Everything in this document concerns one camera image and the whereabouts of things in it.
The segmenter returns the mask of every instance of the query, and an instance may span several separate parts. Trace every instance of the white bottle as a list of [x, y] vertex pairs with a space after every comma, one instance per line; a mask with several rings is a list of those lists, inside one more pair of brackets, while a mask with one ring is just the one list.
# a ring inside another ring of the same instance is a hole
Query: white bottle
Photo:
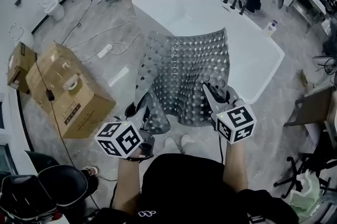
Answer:
[[277, 21], [275, 20], [268, 23], [267, 27], [264, 29], [267, 36], [271, 36], [276, 31], [276, 24], [277, 24]]

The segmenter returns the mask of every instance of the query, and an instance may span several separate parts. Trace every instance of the perforated metal sheet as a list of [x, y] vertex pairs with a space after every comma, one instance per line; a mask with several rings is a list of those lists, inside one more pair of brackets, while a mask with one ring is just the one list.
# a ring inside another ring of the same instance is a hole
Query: perforated metal sheet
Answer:
[[226, 30], [199, 36], [164, 36], [151, 32], [138, 70], [135, 105], [146, 96], [150, 117], [144, 128], [153, 134], [170, 129], [166, 114], [188, 126], [211, 124], [212, 110], [203, 92], [226, 98], [230, 59]]

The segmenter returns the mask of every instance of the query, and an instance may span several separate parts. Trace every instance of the cardboard box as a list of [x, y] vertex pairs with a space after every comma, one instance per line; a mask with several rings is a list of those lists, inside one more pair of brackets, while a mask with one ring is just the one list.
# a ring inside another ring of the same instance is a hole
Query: cardboard box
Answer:
[[[74, 83], [76, 86], [71, 90], [64, 89], [66, 82], [74, 76], [78, 77], [77, 84]], [[63, 138], [89, 137], [115, 105], [110, 95], [92, 79], [77, 56], [59, 44], [52, 44], [37, 60], [26, 80], [32, 97], [48, 114], [56, 129], [58, 124]], [[55, 97], [55, 116], [43, 82]]]
[[90, 77], [81, 74], [74, 90], [64, 92], [53, 102], [49, 118], [65, 139], [87, 138], [109, 114], [115, 102], [102, 96], [102, 90]]
[[63, 93], [63, 84], [74, 74], [84, 72], [82, 63], [67, 47], [53, 43], [49, 49], [38, 58], [26, 76], [27, 85], [33, 99], [46, 112], [50, 113], [52, 107], [46, 96], [46, 86], [53, 91], [57, 100]]
[[26, 75], [35, 61], [36, 53], [22, 42], [19, 42], [8, 60], [7, 84], [20, 92], [28, 93]]

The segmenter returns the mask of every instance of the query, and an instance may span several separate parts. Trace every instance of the extension cord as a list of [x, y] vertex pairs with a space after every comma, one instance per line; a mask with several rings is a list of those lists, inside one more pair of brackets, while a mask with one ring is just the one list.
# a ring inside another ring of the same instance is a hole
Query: extension cord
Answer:
[[108, 54], [108, 52], [112, 49], [112, 45], [111, 44], [107, 44], [98, 54], [98, 58], [102, 59], [104, 56], [106, 56]]

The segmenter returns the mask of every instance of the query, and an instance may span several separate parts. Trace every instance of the marble floor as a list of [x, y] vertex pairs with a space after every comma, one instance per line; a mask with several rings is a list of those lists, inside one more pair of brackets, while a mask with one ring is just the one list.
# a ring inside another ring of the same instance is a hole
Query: marble floor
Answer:
[[[64, 4], [65, 17], [60, 22], [49, 18], [35, 33], [34, 50], [41, 53], [53, 41], [61, 42], [78, 19], [88, 8], [90, 0], [68, 0]], [[312, 152], [313, 143], [302, 127], [284, 128], [283, 123], [292, 112], [294, 101], [305, 93], [305, 88], [299, 80], [299, 73], [304, 71], [308, 80], [317, 81], [320, 72], [315, 72], [311, 57], [320, 55], [322, 40], [319, 30], [313, 29], [306, 33], [305, 22], [291, 9], [277, 9], [272, 0], [262, 0], [262, 8], [255, 14], [248, 16], [261, 28], [265, 28], [271, 20], [277, 20], [277, 31], [272, 38], [284, 51], [285, 57], [261, 97], [252, 105], [257, 118], [255, 135], [245, 143], [246, 165], [251, 189], [266, 189], [272, 195], [279, 197], [284, 187], [273, 188], [273, 182], [284, 176], [289, 164], [287, 156], [297, 158], [298, 152]], [[135, 17], [131, 0], [120, 0], [107, 4], [103, 0], [94, 0], [87, 14], [81, 20], [82, 26], [76, 28], [65, 45], [74, 45], [90, 38], [98, 32], [115, 25], [122, 24]], [[131, 47], [121, 55], [108, 54], [102, 60], [93, 56], [96, 51], [111, 42], [130, 44], [140, 31], [137, 20], [132, 20], [123, 26], [107, 31], [92, 40], [77, 46], [84, 66], [92, 73], [98, 83], [117, 100], [116, 108], [106, 121], [113, 115], [121, 115], [134, 99], [135, 77], [140, 58], [143, 54], [145, 39], [140, 34]], [[117, 44], [120, 50], [126, 45]], [[112, 87], [108, 82], [124, 67], [129, 72]], [[22, 95], [24, 103], [24, 117], [36, 151], [52, 155], [62, 164], [69, 164], [63, 145], [47, 119], [46, 114], [27, 95]], [[181, 126], [176, 119], [170, 117], [172, 128], [170, 132], [156, 136], [155, 154], [163, 147], [166, 137], [173, 137], [175, 141], [186, 133], [199, 140], [205, 150], [214, 159], [220, 160], [217, 133], [209, 128], [189, 128]], [[100, 150], [91, 136], [84, 140], [66, 140], [66, 145], [77, 167], [96, 165], [102, 176], [116, 179], [118, 159], [110, 158]], [[148, 163], [141, 164], [141, 174]], [[94, 198], [100, 207], [109, 204], [115, 183], [101, 180], [98, 192]]]

